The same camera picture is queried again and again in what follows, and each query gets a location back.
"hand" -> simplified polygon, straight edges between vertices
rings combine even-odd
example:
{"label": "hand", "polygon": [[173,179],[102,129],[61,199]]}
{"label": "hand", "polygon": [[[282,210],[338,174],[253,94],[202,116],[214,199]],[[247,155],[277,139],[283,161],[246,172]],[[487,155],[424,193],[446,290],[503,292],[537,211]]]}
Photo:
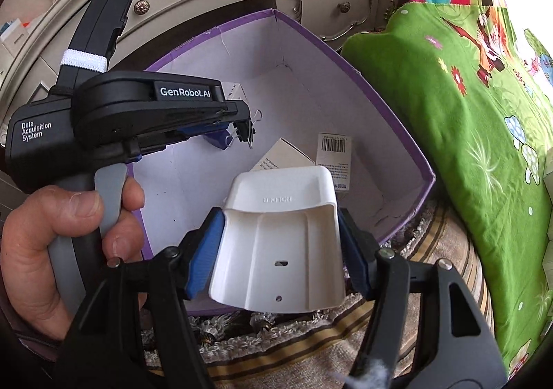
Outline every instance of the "hand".
{"label": "hand", "polygon": [[[144,206],[144,191],[127,178],[123,209],[117,224],[102,240],[106,258],[142,259],[142,228],[130,211]],[[4,225],[0,267],[13,308],[41,333],[63,340],[72,316],[60,298],[50,264],[48,245],[58,235],[79,237],[100,225],[103,202],[96,191],[73,193],[55,186],[31,194]]]}

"white elastic band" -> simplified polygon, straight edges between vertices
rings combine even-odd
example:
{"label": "white elastic band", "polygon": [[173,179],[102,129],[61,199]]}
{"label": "white elastic band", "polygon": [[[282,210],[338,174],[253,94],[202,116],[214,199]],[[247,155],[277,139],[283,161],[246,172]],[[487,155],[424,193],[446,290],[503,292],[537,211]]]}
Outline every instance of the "white elastic band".
{"label": "white elastic band", "polygon": [[62,57],[62,65],[105,73],[107,71],[107,58],[97,56],[96,54],[89,54],[82,50],[67,49]]}

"device handle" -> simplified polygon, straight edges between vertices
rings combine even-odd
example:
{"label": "device handle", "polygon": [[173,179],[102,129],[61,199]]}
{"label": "device handle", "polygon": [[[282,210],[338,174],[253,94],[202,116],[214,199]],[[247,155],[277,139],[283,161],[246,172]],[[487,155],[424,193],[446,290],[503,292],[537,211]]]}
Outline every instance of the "device handle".
{"label": "device handle", "polygon": [[94,175],[77,174],[56,182],[60,188],[69,191],[96,189],[104,204],[98,229],[81,237],[58,236],[48,246],[57,290],[71,314],[77,312],[86,292],[94,290],[98,271],[106,263],[102,238],[119,218],[126,173],[126,164],[117,163],[99,169]]}

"drawer knob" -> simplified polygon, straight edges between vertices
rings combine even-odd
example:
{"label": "drawer knob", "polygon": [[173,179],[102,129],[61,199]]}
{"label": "drawer knob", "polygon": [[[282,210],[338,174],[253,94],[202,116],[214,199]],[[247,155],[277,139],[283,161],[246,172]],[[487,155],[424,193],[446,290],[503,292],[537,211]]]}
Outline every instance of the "drawer knob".
{"label": "drawer knob", "polygon": [[347,13],[349,12],[349,9],[351,9],[351,4],[348,1],[346,1],[341,4],[338,4],[338,8],[342,13]]}
{"label": "drawer knob", "polygon": [[134,12],[137,15],[145,15],[150,10],[150,3],[145,0],[140,0],[134,5]]}

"white plastic object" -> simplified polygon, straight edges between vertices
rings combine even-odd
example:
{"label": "white plastic object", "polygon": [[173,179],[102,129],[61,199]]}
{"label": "white plastic object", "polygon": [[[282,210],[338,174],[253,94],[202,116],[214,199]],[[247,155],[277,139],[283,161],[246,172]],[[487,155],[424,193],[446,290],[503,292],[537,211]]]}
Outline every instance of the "white plastic object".
{"label": "white plastic object", "polygon": [[245,172],[231,186],[209,286],[220,303],[303,313],[346,296],[336,194],[323,166]]}

